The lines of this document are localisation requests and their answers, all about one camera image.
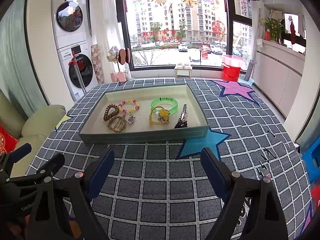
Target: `checkered fabric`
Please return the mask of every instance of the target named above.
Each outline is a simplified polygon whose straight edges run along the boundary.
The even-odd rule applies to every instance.
[[[65,165],[56,179],[83,171],[105,152],[115,151],[115,163],[100,195],[92,202],[110,239],[205,239],[223,208],[200,164],[199,156],[175,160],[182,141],[145,144],[84,144],[80,124],[104,92],[123,88],[188,83],[210,126],[231,136],[219,145],[221,160],[244,177],[271,176],[284,210],[289,239],[301,231],[310,203],[310,183],[302,160],[273,112],[255,94],[253,104],[240,96],[220,98],[221,86],[203,79],[155,79],[98,85],[68,112],[72,119],[53,131],[31,163],[34,174],[55,153]],[[66,206],[73,216],[68,199]],[[240,237],[246,214],[232,239]]]

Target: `green bangle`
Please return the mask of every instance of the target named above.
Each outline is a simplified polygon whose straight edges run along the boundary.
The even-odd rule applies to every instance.
[[[170,104],[172,107],[164,107],[162,104]],[[174,114],[178,109],[178,102],[174,98],[160,97],[151,102],[151,108],[155,108],[156,106],[162,106],[163,108],[169,110],[170,114]]]

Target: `dryer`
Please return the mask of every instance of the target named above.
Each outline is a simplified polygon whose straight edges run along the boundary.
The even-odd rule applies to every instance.
[[[80,42],[78,44],[73,44],[66,46],[63,49],[58,49],[58,56],[63,71],[63,75],[66,79],[67,85],[69,87],[72,99],[76,102],[84,93],[81,89],[76,70],[73,64],[69,65],[72,60],[72,51],[76,54],[76,61],[78,63],[78,68],[80,75],[82,77],[85,90],[89,92],[92,88],[98,85],[97,77],[93,69],[91,58],[91,49],[87,42]]]
[[[51,0],[52,27],[56,48],[86,41],[85,5],[77,0]]]

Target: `sofa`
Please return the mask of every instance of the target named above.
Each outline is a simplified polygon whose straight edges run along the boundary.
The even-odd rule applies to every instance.
[[[44,141],[65,115],[64,106],[51,105],[39,109],[25,121],[0,90],[0,125],[18,140],[15,149],[25,143],[32,146],[32,151],[13,165],[10,177],[23,176],[26,173]]]

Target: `potted plant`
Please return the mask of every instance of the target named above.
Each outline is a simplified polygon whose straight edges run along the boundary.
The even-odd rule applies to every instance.
[[[279,20],[269,17],[260,18],[260,22],[265,25],[266,30],[270,31],[270,40],[279,43],[281,33],[285,31],[282,23]]]

